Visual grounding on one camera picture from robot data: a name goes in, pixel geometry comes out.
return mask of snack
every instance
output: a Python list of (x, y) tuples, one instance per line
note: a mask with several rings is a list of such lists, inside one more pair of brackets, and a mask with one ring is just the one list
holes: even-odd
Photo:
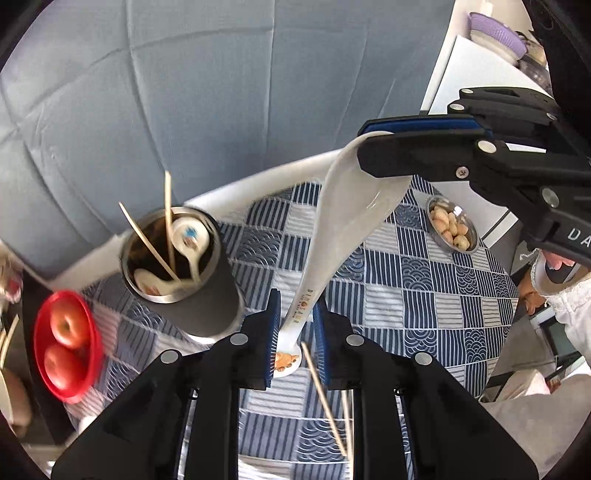
[(457, 224), (457, 234), (458, 235), (466, 235), (468, 233), (468, 227), (463, 223)]
[(470, 242), (464, 235), (458, 235), (453, 239), (453, 244), (460, 250), (466, 251), (470, 247)]
[(441, 234), (441, 236), (445, 239), (445, 241), (448, 244), (452, 244), (453, 243), (453, 236), (452, 236), (452, 233), (449, 230), (445, 230), (445, 232), (443, 232)]
[(283, 352), (276, 352), (275, 353), (275, 370), (278, 372), (283, 372), (286, 368), (289, 368), (293, 365), (300, 356), (299, 355), (292, 355), (290, 353), (283, 353)]
[(433, 219), (433, 226), (435, 227), (435, 230), (437, 230), (439, 233), (443, 233), (447, 230), (447, 225), (443, 223), (443, 221), (441, 221), (439, 218)]
[(440, 205), (435, 205), (429, 212), (429, 217), (435, 230), (445, 239), (445, 241), (454, 245), (456, 248), (466, 251), (470, 248), (470, 241), (467, 238), (468, 227), (458, 221), (453, 212), (447, 212)]

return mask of purple basket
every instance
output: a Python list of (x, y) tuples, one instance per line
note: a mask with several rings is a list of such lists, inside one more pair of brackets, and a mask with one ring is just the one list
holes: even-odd
[(494, 18), (472, 12), (470, 14), (470, 29), (477, 30), (494, 38), (497, 42), (510, 49), (518, 59), (527, 52), (527, 48), (517, 33)]

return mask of white sleeve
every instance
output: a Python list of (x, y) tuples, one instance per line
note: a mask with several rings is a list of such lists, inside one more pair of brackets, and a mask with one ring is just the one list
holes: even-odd
[(531, 269), (531, 282), (545, 297), (556, 314), (556, 320), (564, 323), (564, 331), (573, 346), (591, 365), (591, 274), (580, 269), (572, 280), (554, 284), (545, 272), (545, 258), (540, 255)]

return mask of metal bowl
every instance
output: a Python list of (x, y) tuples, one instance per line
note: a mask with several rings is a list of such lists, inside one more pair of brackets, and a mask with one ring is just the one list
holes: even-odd
[[(466, 237), (470, 242), (470, 247), (466, 251), (460, 250), (459, 248), (456, 248), (453, 245), (448, 244), (447, 241), (441, 236), (441, 234), (437, 230), (435, 230), (435, 226), (433, 225), (433, 220), (431, 219), (431, 215), (429, 215), (429, 212), (431, 212), (431, 210), (433, 210), (436, 206), (440, 206), (447, 213), (453, 212), (456, 215), (457, 221), (463, 223), (468, 227), (468, 233), (466, 234)], [(480, 245), (480, 238), (478, 237), (476, 227), (474, 227), (474, 224), (468, 218), (466, 212), (464, 212), (464, 209), (459, 205), (456, 205), (444, 196), (435, 195), (429, 198), (429, 200), (427, 201), (427, 217), (429, 219), (427, 227), (429, 229), (429, 232), (431, 233), (431, 236), (433, 237), (433, 240), (435, 240), (435, 243), (446, 252), (459, 252), (461, 254), (472, 255), (474, 252), (478, 250)]]

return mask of person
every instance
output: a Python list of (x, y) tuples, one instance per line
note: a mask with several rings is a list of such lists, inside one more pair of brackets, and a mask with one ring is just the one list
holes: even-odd
[[(543, 252), (531, 268), (529, 285), (542, 303), (552, 306), (568, 339), (591, 365), (591, 273), (580, 267), (570, 280), (555, 284), (548, 278), (546, 264), (555, 270), (562, 263), (574, 264)], [(539, 303), (529, 286), (522, 290), (529, 296), (530, 306)], [(591, 412), (591, 376), (566, 378), (550, 394), (541, 373), (517, 372), (497, 401), (481, 405), (530, 456), (542, 478), (568, 449)]]

